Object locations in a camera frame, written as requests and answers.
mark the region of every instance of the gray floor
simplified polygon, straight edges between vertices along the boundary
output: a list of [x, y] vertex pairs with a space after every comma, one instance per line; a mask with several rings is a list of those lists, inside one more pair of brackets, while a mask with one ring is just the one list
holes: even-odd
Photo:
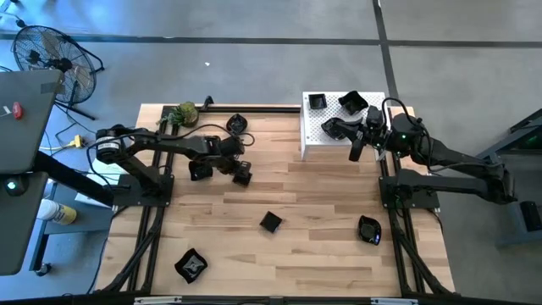
[[[72, 34], [187, 37], [375, 39], [369, 0], [21, 0], [8, 11], [27, 24]], [[542, 3], [534, 0], [381, 0], [388, 37], [401, 40], [540, 41]], [[16, 30], [0, 19], [0, 29]], [[0, 65], [15, 69], [10, 41], [0, 41]], [[176, 43], [85, 43], [106, 70], [81, 108], [96, 130], [133, 125], [141, 103], [299, 103], [302, 91], [387, 92], [379, 47]], [[542, 49], [393, 47], [403, 101], [424, 118], [431, 136], [475, 154], [540, 108]], [[53, 134], [68, 125], [54, 111]], [[64, 135], [91, 136], [81, 128]], [[83, 151], [58, 159], [87, 169]], [[537, 159], [510, 159], [522, 178], [521, 199], [539, 201]], [[529, 163], [533, 166], [522, 166]], [[472, 196], [440, 194], [445, 243], [458, 292], [470, 297], [542, 303], [542, 246], [497, 249], [509, 230], [505, 209]], [[106, 233], [55, 236], [46, 252], [54, 273], [28, 269], [0, 277], [0, 299], [86, 292]]]

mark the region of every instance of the green plush toy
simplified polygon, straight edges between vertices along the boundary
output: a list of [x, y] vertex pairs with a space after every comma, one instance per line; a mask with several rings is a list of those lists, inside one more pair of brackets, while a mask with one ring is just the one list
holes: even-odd
[[200, 114], [193, 102], [186, 102], [175, 106], [168, 115], [162, 117], [157, 125], [167, 121], [172, 125], [181, 125], [183, 127], [194, 127], [200, 119]]

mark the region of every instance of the wooden table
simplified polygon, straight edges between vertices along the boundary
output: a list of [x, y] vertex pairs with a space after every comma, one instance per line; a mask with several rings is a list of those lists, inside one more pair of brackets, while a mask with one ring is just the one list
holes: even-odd
[[[138, 127], [156, 130], [162, 104], [143, 104]], [[202, 114], [199, 124], [225, 125], [232, 114]], [[299, 114], [243, 114], [256, 143], [242, 160], [252, 163], [247, 188], [217, 171], [209, 180], [190, 181], [188, 160], [175, 156], [174, 196], [166, 208], [152, 294], [231, 296], [399, 296], [390, 222], [379, 198], [380, 169], [372, 148], [359, 163], [348, 161], [350, 148], [310, 152], [301, 162]], [[200, 134], [224, 136], [213, 128]], [[153, 152], [137, 157], [148, 164]], [[403, 168], [418, 169], [410, 158]], [[259, 222], [271, 211], [285, 220], [272, 235]], [[359, 241], [361, 214], [383, 227], [379, 246]], [[111, 225], [97, 279], [107, 285], [134, 250], [141, 208], [128, 208]], [[436, 218], [412, 210], [418, 251], [442, 284], [454, 290], [445, 244]], [[193, 284], [175, 272], [174, 264], [194, 247], [209, 267]], [[407, 255], [409, 283], [414, 287]], [[147, 266], [142, 259], [139, 276]]]

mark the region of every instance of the fan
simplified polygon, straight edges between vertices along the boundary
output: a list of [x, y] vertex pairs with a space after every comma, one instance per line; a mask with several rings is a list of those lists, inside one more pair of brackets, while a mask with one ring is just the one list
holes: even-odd
[[[96, 89], [96, 72], [104, 70], [100, 58], [72, 37], [46, 26], [32, 25], [20, 30], [15, 36], [13, 52], [21, 70], [59, 69], [64, 73], [63, 88], [56, 99], [67, 103], [67, 107], [62, 105], [65, 108], [91, 97]], [[94, 70], [88, 55], [100, 62], [98, 70]]]

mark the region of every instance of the fan grille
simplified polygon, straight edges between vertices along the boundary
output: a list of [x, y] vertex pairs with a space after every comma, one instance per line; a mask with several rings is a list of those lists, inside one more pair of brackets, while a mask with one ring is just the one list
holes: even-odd
[[76, 42], [58, 30], [39, 25], [27, 26], [15, 37], [13, 51], [15, 61], [23, 71], [60, 69], [64, 72], [64, 90], [56, 96], [59, 102], [82, 103], [96, 89], [92, 61]]

